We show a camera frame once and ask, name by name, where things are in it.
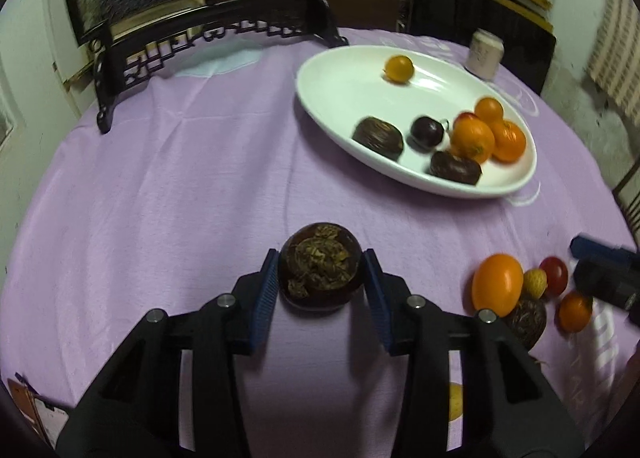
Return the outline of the large mandarin orange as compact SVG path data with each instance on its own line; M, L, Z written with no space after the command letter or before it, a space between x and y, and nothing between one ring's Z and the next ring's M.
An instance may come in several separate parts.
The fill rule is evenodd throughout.
M556 321L564 334L578 334L590 323L593 298L573 290L563 296L556 309Z

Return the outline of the small mandarin orange back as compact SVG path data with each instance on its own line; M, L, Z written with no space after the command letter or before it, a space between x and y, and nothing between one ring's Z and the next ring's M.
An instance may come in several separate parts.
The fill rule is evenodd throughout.
M457 121L450 134L449 149L455 156L483 164L494 152L495 135L480 119L466 118Z

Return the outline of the checkered hanging cloth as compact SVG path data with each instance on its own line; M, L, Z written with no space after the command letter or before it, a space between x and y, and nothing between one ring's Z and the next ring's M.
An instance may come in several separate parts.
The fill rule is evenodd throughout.
M640 20L634 0L606 0L587 74L615 105L639 124Z

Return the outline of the wooden chair right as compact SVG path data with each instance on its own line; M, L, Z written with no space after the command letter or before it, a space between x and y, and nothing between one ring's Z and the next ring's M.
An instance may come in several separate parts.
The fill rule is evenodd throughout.
M639 166L635 164L614 187L613 196L631 235L639 236Z

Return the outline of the yellow-green tomato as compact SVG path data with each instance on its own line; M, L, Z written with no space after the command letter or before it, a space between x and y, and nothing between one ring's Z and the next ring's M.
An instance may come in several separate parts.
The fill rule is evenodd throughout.
M395 84L406 84L414 75L412 60L405 55L396 55L387 59L384 76Z

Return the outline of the medium mandarin orange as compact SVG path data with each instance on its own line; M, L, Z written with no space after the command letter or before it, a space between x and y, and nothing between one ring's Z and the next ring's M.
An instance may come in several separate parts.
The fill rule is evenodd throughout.
M512 121L500 120L489 125L495 137L492 156L503 163L517 162L526 149L526 136Z

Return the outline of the purple printed tablecloth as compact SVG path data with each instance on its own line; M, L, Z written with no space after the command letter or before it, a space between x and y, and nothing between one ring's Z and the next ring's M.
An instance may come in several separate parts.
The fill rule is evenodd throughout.
M528 270L570 258L585 233L631 236L597 163L509 71L495 88L523 116L537 171L520 192L451 200L386 178L334 145L295 99L298 67L324 48L257 34L201 44L121 102L101 135L88 110L62 141L14 244L1 297L1 373L74 406L151 308L197 310L258 270L304 225L346 226L382 269L443 310L493 253ZM255 457L388 457L406 360L378 343L357 296L326 317L279 300L265 354L239 361ZM587 441L601 432L639 339L594 304L577 336L534 348Z

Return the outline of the tan longan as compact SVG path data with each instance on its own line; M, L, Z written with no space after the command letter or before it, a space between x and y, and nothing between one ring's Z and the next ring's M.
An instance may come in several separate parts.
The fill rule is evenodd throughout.
M463 392L460 383L451 382L449 385L449 421L453 422L463 414Z
M547 274L541 268L531 268L524 273L523 294L539 300L548 288Z

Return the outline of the orange tomato front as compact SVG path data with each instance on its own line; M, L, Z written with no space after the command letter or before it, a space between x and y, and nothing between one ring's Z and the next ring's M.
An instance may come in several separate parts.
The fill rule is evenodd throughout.
M471 286L472 304L477 311L491 310L508 316L518 304L524 284L521 264L513 256L496 253L477 267Z

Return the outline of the red cherry tomato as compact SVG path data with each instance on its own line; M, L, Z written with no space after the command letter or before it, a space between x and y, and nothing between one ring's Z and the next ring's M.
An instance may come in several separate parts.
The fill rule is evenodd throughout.
M477 120L478 117L472 111L463 111L461 114L457 115L457 118L454 119L454 128L456 128L461 122L466 120Z
M568 285L568 268L566 264L556 256L548 256L539 264L539 268L547 276L546 295L552 298L562 296Z

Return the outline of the black chair back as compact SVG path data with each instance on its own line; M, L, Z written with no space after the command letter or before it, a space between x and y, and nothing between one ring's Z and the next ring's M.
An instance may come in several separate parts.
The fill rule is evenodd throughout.
M495 0L412 0L408 33L413 36L468 46L480 29L502 40L503 66L539 94L555 49L552 32Z

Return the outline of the orange tomato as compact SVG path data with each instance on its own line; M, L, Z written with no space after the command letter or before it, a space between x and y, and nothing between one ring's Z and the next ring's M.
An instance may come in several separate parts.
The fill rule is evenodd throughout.
M474 106L474 114L486 123L494 123L503 119L503 106L493 97L480 98Z
M472 304L477 311L491 310L508 316L518 304L524 284L521 264L513 256L496 253L477 267L471 286Z

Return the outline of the dark cherry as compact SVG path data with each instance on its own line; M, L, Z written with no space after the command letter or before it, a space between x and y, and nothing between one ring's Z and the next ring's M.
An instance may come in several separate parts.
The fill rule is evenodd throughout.
M416 118L410 128L411 141L422 150L436 148L444 139L444 135L442 122L427 116Z

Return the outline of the white beverage can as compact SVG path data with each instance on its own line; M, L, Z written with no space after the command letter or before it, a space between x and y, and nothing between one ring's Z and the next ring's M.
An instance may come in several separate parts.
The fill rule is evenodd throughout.
M503 40L486 30L477 29L472 36L464 68L475 77L491 81L498 72L503 53Z

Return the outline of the white oval plate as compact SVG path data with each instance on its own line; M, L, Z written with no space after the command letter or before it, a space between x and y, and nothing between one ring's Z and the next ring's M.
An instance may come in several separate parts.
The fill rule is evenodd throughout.
M395 84L384 76L387 59L396 55L413 62L414 75L406 84ZM424 192L463 199L504 197L523 189L536 172L536 144L523 117L493 85L446 60L384 45L332 48L299 68L296 94L308 116L337 146L378 173ZM458 114L472 110L485 96L500 100L506 120L525 134L526 149L511 164L494 159L483 163L476 185L429 174L432 154L418 152L409 143L393 161L352 139L356 125L366 117L390 122L404 138L409 137L412 122L422 116L452 126Z

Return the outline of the water chestnut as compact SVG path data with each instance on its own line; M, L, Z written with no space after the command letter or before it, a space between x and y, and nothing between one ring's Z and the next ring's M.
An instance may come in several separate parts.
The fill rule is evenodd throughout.
M451 155L450 152L434 152L428 173L444 180L467 185L476 185L483 174L482 168L476 161Z
M327 222L306 225L280 251L280 291L301 310L337 310L362 286L361 257L360 243L346 227Z
M375 117L363 118L356 125L352 139L393 161L397 161L405 149L404 137L396 126Z
M530 351L540 340L547 327L547 310L544 302L524 296L502 321L512 334Z

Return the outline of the red tag card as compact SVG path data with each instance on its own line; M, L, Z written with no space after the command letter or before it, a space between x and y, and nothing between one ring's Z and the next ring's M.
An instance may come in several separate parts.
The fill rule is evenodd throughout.
M20 374L14 374L14 378L6 380L6 383L17 409L40 438L55 449L58 438L70 418L70 408L53 403L40 395Z

